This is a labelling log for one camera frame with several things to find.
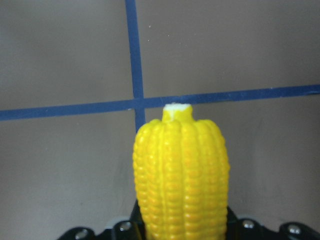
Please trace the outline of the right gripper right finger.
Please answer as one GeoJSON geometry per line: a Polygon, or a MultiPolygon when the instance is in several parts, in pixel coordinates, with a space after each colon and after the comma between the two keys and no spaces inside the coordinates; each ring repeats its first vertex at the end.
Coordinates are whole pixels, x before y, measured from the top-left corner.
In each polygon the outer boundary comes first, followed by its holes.
{"type": "Polygon", "coordinates": [[[320,233],[313,228],[296,221],[289,221],[271,230],[258,221],[238,218],[234,211],[227,208],[227,240],[320,240],[320,233]]]}

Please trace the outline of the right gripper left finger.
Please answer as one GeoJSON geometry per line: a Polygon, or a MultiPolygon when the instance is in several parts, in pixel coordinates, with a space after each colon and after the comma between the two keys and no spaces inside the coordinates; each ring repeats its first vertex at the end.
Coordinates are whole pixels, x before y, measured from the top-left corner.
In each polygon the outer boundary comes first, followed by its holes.
{"type": "Polygon", "coordinates": [[[116,222],[96,234],[91,228],[78,226],[64,232],[58,240],[146,240],[145,224],[136,200],[129,219],[116,222]]]}

